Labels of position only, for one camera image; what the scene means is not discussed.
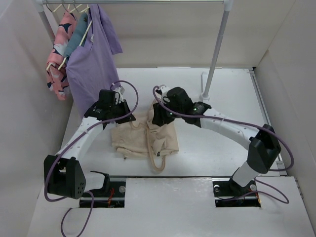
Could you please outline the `beige plastic hanger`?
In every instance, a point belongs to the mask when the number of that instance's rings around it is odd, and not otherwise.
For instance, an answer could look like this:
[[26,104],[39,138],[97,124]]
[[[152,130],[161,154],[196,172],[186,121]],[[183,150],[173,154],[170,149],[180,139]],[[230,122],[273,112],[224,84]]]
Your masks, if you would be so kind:
[[166,156],[170,154],[169,128],[167,125],[159,127],[152,124],[154,109],[136,113],[136,121],[130,123],[133,132],[132,141],[135,142],[139,156],[149,158],[155,172],[162,172],[166,165]]

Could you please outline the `beige trousers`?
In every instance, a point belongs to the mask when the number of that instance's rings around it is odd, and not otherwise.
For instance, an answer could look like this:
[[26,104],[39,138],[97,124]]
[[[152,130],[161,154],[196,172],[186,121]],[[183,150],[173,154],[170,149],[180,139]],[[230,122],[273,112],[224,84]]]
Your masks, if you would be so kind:
[[111,129],[112,147],[126,158],[169,156],[179,151],[174,123],[152,124],[154,108],[134,114],[136,120]]

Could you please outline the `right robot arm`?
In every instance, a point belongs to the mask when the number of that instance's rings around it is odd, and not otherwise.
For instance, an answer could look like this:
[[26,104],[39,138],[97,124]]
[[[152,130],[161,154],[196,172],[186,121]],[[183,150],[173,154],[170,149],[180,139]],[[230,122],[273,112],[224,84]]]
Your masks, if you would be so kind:
[[258,175],[269,172],[281,151],[274,129],[267,124],[257,126],[230,119],[209,104],[193,102],[180,87],[155,86],[153,95],[157,102],[153,105],[152,124],[163,126],[175,119],[183,119],[187,124],[223,135],[248,151],[247,160],[228,181],[228,187],[223,192],[226,196],[247,193]]

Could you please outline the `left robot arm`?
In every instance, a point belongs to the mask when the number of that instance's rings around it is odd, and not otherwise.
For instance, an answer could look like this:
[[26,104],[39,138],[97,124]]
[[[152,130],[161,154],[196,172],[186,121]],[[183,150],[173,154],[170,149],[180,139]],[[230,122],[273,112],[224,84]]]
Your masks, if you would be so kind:
[[69,142],[54,156],[44,160],[46,195],[58,195],[60,199],[79,199],[86,192],[105,196],[110,191],[109,175],[101,171],[84,172],[83,159],[94,139],[111,122],[134,121],[124,89],[103,89],[99,99],[85,112],[81,124]]

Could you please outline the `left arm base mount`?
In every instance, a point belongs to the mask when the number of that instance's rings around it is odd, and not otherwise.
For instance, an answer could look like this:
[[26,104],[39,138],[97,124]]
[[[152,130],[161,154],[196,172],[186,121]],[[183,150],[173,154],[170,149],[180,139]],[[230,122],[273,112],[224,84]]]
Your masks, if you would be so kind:
[[111,177],[106,189],[91,190],[94,195],[94,208],[124,208],[126,178]]

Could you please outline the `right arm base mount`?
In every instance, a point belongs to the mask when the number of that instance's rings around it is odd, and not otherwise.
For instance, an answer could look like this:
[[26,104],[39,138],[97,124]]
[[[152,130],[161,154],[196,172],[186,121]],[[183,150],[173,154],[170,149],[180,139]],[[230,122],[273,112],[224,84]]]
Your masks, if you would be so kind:
[[255,181],[239,187],[229,180],[213,181],[216,207],[261,207]]

